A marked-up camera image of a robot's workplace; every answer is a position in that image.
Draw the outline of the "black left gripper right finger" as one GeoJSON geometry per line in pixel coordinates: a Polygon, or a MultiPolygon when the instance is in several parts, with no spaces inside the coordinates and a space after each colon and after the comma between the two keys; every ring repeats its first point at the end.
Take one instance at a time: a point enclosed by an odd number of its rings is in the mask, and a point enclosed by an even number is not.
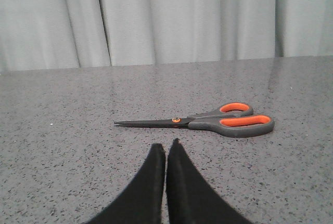
{"type": "Polygon", "coordinates": [[[166,195],[170,223],[250,223],[210,187],[177,138],[168,155],[166,195]]]}

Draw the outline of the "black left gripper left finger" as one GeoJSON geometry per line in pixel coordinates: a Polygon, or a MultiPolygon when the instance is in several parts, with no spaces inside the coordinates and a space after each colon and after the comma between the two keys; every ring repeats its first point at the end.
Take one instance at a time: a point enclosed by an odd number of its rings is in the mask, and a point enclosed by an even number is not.
{"type": "Polygon", "coordinates": [[[88,223],[161,223],[164,177],[165,152],[154,143],[133,180],[88,223]]]}

